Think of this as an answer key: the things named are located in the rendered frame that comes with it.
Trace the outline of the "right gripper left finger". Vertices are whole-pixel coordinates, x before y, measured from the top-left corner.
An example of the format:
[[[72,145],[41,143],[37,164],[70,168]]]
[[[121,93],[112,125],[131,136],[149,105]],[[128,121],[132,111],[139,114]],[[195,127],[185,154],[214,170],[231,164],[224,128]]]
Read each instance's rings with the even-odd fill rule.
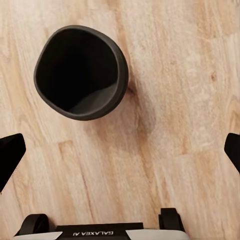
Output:
[[[26,152],[22,133],[0,138],[0,193]]]

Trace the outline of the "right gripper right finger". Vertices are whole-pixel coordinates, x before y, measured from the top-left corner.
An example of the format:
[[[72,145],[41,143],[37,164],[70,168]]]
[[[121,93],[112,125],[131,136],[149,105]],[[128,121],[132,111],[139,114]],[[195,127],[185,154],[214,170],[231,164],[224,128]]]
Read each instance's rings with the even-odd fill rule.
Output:
[[[240,135],[228,133],[224,151],[240,173]]]

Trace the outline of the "cauldron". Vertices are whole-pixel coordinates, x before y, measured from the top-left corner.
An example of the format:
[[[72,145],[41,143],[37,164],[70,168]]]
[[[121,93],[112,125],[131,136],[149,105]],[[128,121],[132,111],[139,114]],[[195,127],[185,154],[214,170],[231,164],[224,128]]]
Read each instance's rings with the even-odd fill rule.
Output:
[[[69,25],[46,41],[34,68],[40,97],[78,121],[105,117],[123,100],[129,83],[121,48],[97,29]]]

